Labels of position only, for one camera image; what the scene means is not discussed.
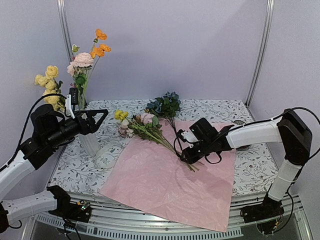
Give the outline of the right aluminium frame post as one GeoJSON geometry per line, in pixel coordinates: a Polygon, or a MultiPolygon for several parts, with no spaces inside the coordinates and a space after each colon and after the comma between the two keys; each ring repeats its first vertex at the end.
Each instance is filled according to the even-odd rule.
{"type": "Polygon", "coordinates": [[[265,58],[265,53],[268,46],[268,40],[270,37],[271,26],[273,22],[273,13],[274,13],[275,1],[267,0],[266,1],[266,11],[262,28],[261,41],[258,49],[257,60],[255,63],[251,83],[249,86],[249,90],[246,96],[245,105],[249,109],[253,103],[255,91],[258,85],[260,73],[263,67],[263,62],[265,58]]]}

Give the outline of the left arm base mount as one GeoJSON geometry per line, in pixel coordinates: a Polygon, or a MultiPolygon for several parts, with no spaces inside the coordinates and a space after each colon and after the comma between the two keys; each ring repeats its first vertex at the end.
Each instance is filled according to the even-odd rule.
{"type": "Polygon", "coordinates": [[[72,203],[70,195],[58,185],[49,186],[46,190],[51,192],[53,198],[56,200],[56,208],[54,210],[48,210],[49,214],[67,220],[83,223],[89,222],[92,213],[89,202],[80,200],[77,203],[72,203]]]}

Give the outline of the cream printed ribbon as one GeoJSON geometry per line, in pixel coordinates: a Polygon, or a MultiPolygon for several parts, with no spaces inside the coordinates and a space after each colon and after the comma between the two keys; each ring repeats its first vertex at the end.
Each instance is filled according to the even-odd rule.
{"type": "Polygon", "coordinates": [[[113,167],[124,147],[118,143],[108,143],[101,148],[94,157],[94,166],[96,168],[107,169],[113,167]]]}

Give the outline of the white ribbed ceramic vase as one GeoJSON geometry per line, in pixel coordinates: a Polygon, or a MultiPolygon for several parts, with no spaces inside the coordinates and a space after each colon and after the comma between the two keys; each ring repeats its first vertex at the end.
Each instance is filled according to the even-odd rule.
{"type": "Polygon", "coordinates": [[[101,149],[95,133],[88,133],[87,135],[79,134],[78,138],[85,151],[92,157],[101,149]]]}

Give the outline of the pink wrapping paper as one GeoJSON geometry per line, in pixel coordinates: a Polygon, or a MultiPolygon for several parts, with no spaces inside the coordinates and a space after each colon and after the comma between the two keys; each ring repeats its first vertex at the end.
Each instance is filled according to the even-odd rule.
{"type": "Polygon", "coordinates": [[[236,152],[210,154],[191,171],[162,145],[130,139],[100,189],[121,204],[181,224],[226,232],[236,152]]]}

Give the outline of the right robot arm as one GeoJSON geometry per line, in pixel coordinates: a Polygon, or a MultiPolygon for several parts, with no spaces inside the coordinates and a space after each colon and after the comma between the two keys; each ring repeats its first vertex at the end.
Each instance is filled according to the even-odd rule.
{"type": "Polygon", "coordinates": [[[231,124],[221,130],[201,118],[188,130],[178,131],[177,137],[188,143],[180,159],[191,165],[212,153],[220,157],[222,152],[243,146],[281,143],[285,151],[284,161],[266,194],[267,200],[258,208],[262,218],[269,218],[278,210],[277,202],[282,200],[303,166],[312,158],[312,132],[295,111],[295,108],[288,108],[271,119],[238,126],[231,124]]]}

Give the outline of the aluminium frame post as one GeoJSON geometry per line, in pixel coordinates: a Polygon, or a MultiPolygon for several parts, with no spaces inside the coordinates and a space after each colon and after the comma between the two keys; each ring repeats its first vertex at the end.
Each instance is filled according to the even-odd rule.
{"type": "MultiPolygon", "coordinates": [[[[56,2],[57,2],[58,15],[59,15],[59,20],[60,20],[60,25],[61,25],[61,30],[62,30],[62,38],[64,41],[66,54],[67,54],[67,61],[68,61],[67,67],[68,67],[68,65],[72,61],[73,54],[71,51],[72,42],[71,42],[71,35],[70,35],[70,31],[69,31],[66,6],[65,6],[64,0],[57,0],[56,2]]],[[[74,80],[72,78],[72,83],[71,83],[72,88],[74,88],[73,84],[74,84],[74,80]]]]}
{"type": "Polygon", "coordinates": [[[268,46],[268,40],[270,37],[271,26],[273,22],[273,13],[274,13],[275,1],[267,0],[266,1],[266,11],[262,28],[261,41],[258,49],[257,60],[255,63],[251,83],[249,86],[249,90],[246,96],[245,105],[249,109],[253,103],[255,91],[258,85],[260,73],[263,67],[263,62],[265,58],[265,53],[268,46]]]}

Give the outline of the artificial flower bouquet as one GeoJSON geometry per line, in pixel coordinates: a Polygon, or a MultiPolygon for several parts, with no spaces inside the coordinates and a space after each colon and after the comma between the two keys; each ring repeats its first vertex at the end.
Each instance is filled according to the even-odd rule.
{"type": "Polygon", "coordinates": [[[114,118],[120,121],[118,133],[123,138],[138,137],[141,140],[152,141],[181,157],[181,153],[163,135],[162,125],[156,115],[145,112],[129,118],[127,111],[117,109],[114,118]]]}

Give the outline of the pink peony flower stem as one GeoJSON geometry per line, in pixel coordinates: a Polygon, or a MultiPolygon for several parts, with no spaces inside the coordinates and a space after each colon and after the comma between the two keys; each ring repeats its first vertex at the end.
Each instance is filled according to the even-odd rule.
{"type": "Polygon", "coordinates": [[[78,108],[84,110],[87,106],[86,92],[95,63],[95,54],[79,50],[79,46],[71,46],[72,59],[67,66],[67,73],[73,78],[73,86],[78,89],[78,108]]]}

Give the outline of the blue hydrangea flower stem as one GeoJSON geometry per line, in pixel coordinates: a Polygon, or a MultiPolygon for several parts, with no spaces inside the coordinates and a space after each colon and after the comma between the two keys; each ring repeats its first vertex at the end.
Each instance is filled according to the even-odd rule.
{"type": "Polygon", "coordinates": [[[181,111],[180,104],[179,95],[175,91],[168,91],[165,95],[150,101],[146,105],[145,111],[165,119],[176,132],[175,117],[181,111]]]}

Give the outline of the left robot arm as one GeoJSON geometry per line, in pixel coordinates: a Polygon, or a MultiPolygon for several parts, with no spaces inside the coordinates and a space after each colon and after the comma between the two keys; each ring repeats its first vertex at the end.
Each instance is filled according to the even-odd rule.
{"type": "Polygon", "coordinates": [[[17,147],[17,153],[0,169],[0,231],[38,213],[87,223],[91,208],[72,203],[70,195],[58,185],[27,197],[5,200],[4,197],[23,178],[38,170],[56,152],[77,135],[95,133],[107,115],[107,109],[79,110],[74,117],[65,116],[50,104],[39,106],[31,113],[33,134],[17,147]]]}

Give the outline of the orange poppy flower stem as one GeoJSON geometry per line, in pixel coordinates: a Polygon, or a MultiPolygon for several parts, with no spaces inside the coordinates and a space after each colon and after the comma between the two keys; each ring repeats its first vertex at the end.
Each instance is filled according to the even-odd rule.
{"type": "Polygon", "coordinates": [[[86,98],[86,93],[87,93],[87,89],[89,86],[89,82],[91,79],[91,76],[93,74],[94,69],[96,68],[96,65],[98,63],[98,61],[105,56],[105,53],[110,52],[112,49],[104,44],[101,43],[101,41],[106,41],[108,38],[107,34],[104,33],[101,29],[97,28],[95,30],[95,38],[93,39],[93,45],[92,48],[90,50],[90,56],[93,59],[93,63],[87,68],[87,71],[85,73],[86,76],[86,81],[84,83],[83,86],[83,103],[82,103],[82,107],[85,108],[87,106],[87,98],[86,98]]]}

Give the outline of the pale yellow rose stem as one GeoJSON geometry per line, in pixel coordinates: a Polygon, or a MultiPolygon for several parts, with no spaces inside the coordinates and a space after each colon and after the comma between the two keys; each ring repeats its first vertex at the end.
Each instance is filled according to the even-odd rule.
{"type": "MultiPolygon", "coordinates": [[[[34,84],[44,88],[43,96],[49,94],[62,94],[62,81],[57,81],[59,69],[55,65],[49,65],[44,75],[37,74],[34,78],[34,84]]],[[[65,99],[62,96],[52,95],[44,98],[46,104],[51,104],[53,109],[58,112],[65,111],[65,99]]]]}

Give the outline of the left aluminium frame post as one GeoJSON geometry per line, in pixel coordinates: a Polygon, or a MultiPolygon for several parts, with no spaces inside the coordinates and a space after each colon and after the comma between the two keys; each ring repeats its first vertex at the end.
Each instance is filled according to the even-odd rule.
{"type": "MultiPolygon", "coordinates": [[[[61,25],[61,30],[62,30],[62,38],[64,41],[66,54],[67,54],[67,61],[68,61],[67,67],[68,67],[68,65],[72,61],[73,54],[71,51],[72,42],[71,42],[71,35],[70,35],[70,31],[69,31],[66,6],[65,6],[64,0],[57,0],[56,2],[57,2],[58,15],[59,15],[59,20],[60,20],[60,25],[61,25]]],[[[74,80],[72,78],[72,83],[71,83],[72,88],[74,88],[73,84],[74,84],[74,80]]]]}

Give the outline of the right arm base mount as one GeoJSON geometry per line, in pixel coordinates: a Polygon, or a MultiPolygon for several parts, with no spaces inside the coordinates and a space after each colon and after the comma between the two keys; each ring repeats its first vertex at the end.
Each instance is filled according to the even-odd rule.
{"type": "Polygon", "coordinates": [[[263,198],[262,203],[256,205],[247,205],[240,210],[240,216],[245,223],[261,221],[285,213],[282,201],[276,201],[269,197],[268,194],[263,198]]]}

